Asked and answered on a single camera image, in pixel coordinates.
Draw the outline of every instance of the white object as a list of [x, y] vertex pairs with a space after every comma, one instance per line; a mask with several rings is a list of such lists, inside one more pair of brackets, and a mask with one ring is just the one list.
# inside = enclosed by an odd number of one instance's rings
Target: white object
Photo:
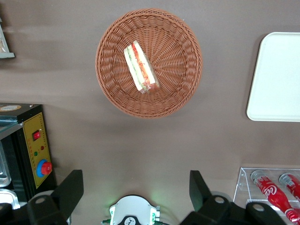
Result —
[[141, 225], [153, 225], [155, 220], [158, 221], [157, 209], [146, 199], [136, 195], [121, 198], [109, 211], [112, 216], [110, 225], [118, 225], [124, 219], [124, 225], [135, 225], [138, 222]]
[[247, 115], [300, 122], [300, 33], [273, 32], [262, 40]]

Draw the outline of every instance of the sticker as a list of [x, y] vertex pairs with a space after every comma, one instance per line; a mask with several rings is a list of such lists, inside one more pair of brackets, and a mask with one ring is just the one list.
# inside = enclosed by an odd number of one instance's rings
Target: sticker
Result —
[[135, 219], [133, 217], [128, 217], [125, 220], [124, 225], [135, 225]]
[[8, 111], [13, 111], [17, 109], [21, 109], [22, 106], [20, 105], [6, 105], [3, 107], [0, 107], [0, 112], [8, 112]]

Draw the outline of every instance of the plastic tray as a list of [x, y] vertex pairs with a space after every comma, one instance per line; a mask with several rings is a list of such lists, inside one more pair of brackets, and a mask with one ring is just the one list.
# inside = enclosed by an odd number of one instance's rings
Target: plastic tray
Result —
[[267, 169], [267, 168], [244, 168], [240, 169], [240, 174], [238, 178], [238, 183], [236, 185], [235, 194], [233, 202], [238, 206], [245, 208], [246, 204], [251, 202], [265, 203], [270, 205], [285, 221], [287, 225], [293, 225], [283, 212], [279, 208], [273, 206], [266, 197], [261, 193], [260, 189], [254, 184], [250, 179], [250, 175], [255, 170], [263, 170], [264, 173], [285, 193], [289, 200], [290, 205], [293, 208], [299, 209], [300, 202], [298, 202], [295, 197], [279, 183], [278, 178], [283, 173], [291, 173], [295, 175], [300, 180], [300, 169]]
[[300, 122], [300, 33], [274, 32], [262, 40], [247, 115]]

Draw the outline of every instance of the coca-cola bottle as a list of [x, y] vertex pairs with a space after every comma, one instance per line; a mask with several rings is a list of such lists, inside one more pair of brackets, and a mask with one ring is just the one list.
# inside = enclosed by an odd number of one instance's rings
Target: coca-cola bottle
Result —
[[300, 181], [294, 175], [284, 173], [279, 177], [279, 182], [300, 202]]
[[268, 201], [279, 208], [293, 223], [300, 220], [300, 215], [291, 207], [287, 197], [280, 188], [274, 184], [262, 170], [256, 170], [251, 174], [251, 180], [259, 187]]

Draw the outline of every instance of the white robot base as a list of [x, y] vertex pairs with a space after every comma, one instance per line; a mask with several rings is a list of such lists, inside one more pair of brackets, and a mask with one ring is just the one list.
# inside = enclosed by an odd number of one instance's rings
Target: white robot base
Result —
[[109, 211], [112, 216], [110, 225], [154, 225], [160, 216], [159, 206], [154, 207], [137, 195], [121, 198]]

